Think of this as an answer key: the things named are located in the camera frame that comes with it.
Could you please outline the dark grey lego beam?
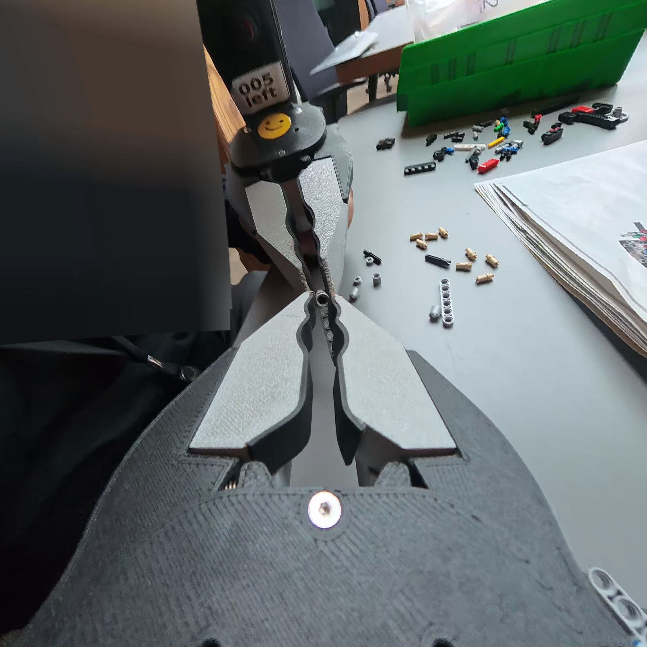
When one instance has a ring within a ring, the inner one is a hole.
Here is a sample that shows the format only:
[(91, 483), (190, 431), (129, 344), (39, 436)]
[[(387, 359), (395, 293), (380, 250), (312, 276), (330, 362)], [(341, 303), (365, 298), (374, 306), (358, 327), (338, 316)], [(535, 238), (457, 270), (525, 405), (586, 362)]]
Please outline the dark grey lego beam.
[(323, 329), (326, 347), (328, 349), (331, 361), (334, 366), (337, 364), (337, 352), (335, 350), (335, 308), (331, 306), (330, 302), (324, 302), (320, 297), (324, 295), (317, 295), (316, 308), (318, 317)]

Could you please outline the dark chair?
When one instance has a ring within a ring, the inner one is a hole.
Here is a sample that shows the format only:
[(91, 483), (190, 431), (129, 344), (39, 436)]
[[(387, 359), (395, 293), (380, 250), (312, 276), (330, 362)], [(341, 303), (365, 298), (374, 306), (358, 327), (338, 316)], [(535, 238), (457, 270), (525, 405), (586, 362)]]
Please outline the dark chair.
[(359, 1), (275, 1), (281, 35), (296, 89), (303, 101), (322, 109), (327, 124), (347, 114), (347, 92), (368, 81), (365, 75), (340, 82), (335, 67), (311, 70), (360, 27)]

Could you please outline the scatter of tan lego pins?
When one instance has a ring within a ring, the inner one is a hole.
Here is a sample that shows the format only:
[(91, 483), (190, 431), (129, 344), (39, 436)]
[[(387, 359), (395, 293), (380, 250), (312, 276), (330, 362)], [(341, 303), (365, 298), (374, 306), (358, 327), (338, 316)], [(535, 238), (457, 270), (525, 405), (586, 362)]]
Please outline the scatter of tan lego pins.
[[(459, 283), (470, 281), (474, 286), (491, 285), (496, 280), (499, 262), (495, 256), (477, 250), (475, 244), (466, 244), (454, 236), (447, 226), (418, 230), (407, 235), (410, 247), (416, 249), (426, 267), (425, 277), (458, 279)], [(432, 254), (451, 261), (447, 269), (425, 262), (425, 255)]]

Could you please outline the open lego instruction booklet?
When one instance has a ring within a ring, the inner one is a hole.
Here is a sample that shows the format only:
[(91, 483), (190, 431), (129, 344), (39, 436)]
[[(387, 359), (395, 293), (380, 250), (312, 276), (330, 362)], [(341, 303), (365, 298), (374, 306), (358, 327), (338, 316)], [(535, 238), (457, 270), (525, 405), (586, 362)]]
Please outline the open lego instruction booklet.
[(646, 141), (474, 188), (570, 295), (646, 356)]

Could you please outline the pile of mixed lego pieces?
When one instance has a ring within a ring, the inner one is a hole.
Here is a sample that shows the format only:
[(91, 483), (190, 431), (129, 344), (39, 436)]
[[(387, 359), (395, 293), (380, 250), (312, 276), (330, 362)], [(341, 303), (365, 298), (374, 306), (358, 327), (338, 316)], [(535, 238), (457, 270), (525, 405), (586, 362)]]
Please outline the pile of mixed lego pieces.
[[(527, 131), (528, 135), (535, 134), (538, 131), (542, 120), (542, 114), (532, 113), (530, 120), (524, 120), (522, 123), (523, 128)], [(484, 129), (492, 126), (493, 135), (495, 139), (489, 142), (481, 142), (480, 135)], [(541, 135), (542, 143), (549, 145), (557, 141), (563, 134), (564, 124), (559, 121), (554, 122), (550, 125), (550, 128)], [(451, 131), (442, 135), (443, 142), (446, 144), (436, 149), (432, 153), (432, 160), (436, 161), (436, 166), (438, 163), (444, 161), (448, 156), (455, 155), (458, 152), (465, 152), (465, 164), (468, 165), (470, 170), (477, 172), (477, 166), (484, 161), (496, 157), (500, 161), (510, 161), (515, 155), (517, 155), (520, 150), (523, 148), (524, 140), (523, 139), (514, 139), (511, 134), (511, 126), (507, 117), (502, 116), (500, 119), (495, 121), (486, 121), (480, 124), (475, 124), (472, 126), (472, 141), (466, 141), (466, 133), (462, 131)], [(487, 144), (488, 148), (483, 151), (473, 150), (473, 151), (455, 151), (452, 146), (457, 143), (478, 143), (478, 144)], [(485, 154), (491, 154), (488, 159), (481, 160), (481, 157)]]

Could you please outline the clear plastic bag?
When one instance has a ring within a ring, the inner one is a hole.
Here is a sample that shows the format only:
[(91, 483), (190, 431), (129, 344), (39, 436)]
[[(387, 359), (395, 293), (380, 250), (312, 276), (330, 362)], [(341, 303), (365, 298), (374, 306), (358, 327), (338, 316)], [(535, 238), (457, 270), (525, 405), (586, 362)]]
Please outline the clear plastic bag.
[(405, 1), (413, 42), (421, 43), (478, 23), (499, 1)]

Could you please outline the person's left hand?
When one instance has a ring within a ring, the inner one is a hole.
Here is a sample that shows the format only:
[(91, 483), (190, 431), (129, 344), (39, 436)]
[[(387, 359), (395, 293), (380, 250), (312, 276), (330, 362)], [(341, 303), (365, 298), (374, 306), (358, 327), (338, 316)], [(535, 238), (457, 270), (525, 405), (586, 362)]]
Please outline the person's left hand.
[[(349, 229), (352, 224), (354, 211), (354, 195), (351, 188), (349, 198), (345, 203), (346, 229)], [(312, 225), (304, 211), (296, 216), (295, 230), (302, 253), (304, 255), (317, 255), (316, 242), (312, 236)]]

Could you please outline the wooden furniture panel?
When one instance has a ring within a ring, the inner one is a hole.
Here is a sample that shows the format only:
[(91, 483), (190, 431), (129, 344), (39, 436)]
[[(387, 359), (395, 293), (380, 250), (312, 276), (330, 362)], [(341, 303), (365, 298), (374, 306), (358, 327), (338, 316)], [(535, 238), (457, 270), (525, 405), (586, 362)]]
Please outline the wooden furniture panel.
[(203, 47), (208, 74), (208, 83), (212, 99), (215, 126), (217, 131), (217, 145), (221, 172), (225, 173), (225, 166), (230, 162), (230, 145), (238, 134), (239, 130), (246, 126), (237, 105), (231, 98), (229, 90), (222, 80), (221, 75), (215, 68), (214, 62)]

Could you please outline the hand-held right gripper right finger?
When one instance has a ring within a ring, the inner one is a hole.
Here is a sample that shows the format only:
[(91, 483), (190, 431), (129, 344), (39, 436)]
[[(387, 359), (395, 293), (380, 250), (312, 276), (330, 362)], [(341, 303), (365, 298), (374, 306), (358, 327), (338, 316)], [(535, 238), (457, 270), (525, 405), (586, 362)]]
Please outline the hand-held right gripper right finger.
[(341, 296), (330, 301), (336, 439), (344, 464), (452, 456), (457, 444), (409, 352)]

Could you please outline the black red lego assembly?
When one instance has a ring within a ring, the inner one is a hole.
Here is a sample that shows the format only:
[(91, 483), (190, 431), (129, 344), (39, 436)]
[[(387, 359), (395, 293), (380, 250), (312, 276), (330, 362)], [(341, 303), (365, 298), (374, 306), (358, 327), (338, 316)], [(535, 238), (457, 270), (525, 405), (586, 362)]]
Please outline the black red lego assembly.
[(605, 130), (614, 130), (619, 124), (624, 124), (628, 121), (628, 117), (629, 115), (623, 111), (622, 106), (597, 102), (591, 106), (580, 105), (568, 111), (563, 111), (559, 114), (558, 121), (566, 125), (581, 123), (594, 125)]

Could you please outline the grey flat panel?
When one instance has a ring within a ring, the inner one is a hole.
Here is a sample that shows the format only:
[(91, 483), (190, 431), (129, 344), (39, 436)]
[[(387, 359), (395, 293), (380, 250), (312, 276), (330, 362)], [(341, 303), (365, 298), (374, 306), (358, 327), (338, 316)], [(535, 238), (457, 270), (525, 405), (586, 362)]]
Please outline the grey flat panel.
[(336, 45), (332, 53), (324, 58), (317, 66), (312, 68), (309, 74), (314, 76), (323, 70), (330, 69), (341, 63), (359, 58), (368, 49), (370, 49), (377, 40), (377, 32), (369, 30), (356, 31)]

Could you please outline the green plastic box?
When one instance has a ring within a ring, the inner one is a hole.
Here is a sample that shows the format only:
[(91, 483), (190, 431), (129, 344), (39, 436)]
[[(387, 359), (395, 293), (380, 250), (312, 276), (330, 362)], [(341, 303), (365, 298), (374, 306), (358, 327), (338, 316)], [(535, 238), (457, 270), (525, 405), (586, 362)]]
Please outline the green plastic box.
[(546, 1), (406, 46), (397, 111), (412, 127), (616, 85), (645, 1)]

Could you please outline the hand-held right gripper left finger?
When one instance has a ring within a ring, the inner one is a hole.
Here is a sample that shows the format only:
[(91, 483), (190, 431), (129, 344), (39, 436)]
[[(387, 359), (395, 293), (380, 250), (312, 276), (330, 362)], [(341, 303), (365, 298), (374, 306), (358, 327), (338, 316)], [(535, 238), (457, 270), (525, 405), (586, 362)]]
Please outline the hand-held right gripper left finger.
[(234, 350), (190, 441), (192, 454), (288, 465), (311, 435), (314, 293), (304, 292)]

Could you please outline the wooden table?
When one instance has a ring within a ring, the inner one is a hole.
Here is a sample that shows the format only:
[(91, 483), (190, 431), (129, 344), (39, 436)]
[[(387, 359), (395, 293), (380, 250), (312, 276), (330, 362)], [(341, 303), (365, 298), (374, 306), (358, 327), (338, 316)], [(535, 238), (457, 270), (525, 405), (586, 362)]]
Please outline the wooden table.
[(360, 56), (335, 65), (337, 79), (342, 84), (366, 78), (368, 102), (376, 101), (378, 78), (384, 74), (396, 74), (400, 69), (403, 49), (414, 43), (414, 29), (405, 1), (396, 1), (374, 17), (368, 31), (376, 33), (377, 40)]

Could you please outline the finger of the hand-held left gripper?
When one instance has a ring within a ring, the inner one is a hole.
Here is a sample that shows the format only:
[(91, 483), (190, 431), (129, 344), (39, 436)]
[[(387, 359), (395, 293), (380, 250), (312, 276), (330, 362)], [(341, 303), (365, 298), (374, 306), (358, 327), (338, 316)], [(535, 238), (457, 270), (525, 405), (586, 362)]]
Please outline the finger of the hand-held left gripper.
[(342, 198), (333, 159), (313, 161), (298, 175), (297, 186), (311, 222), (323, 286), (335, 295), (344, 273), (348, 205)]
[(256, 182), (246, 187), (245, 195), (255, 238), (288, 283), (300, 292), (309, 292), (311, 287), (288, 227), (288, 203), (281, 185)]

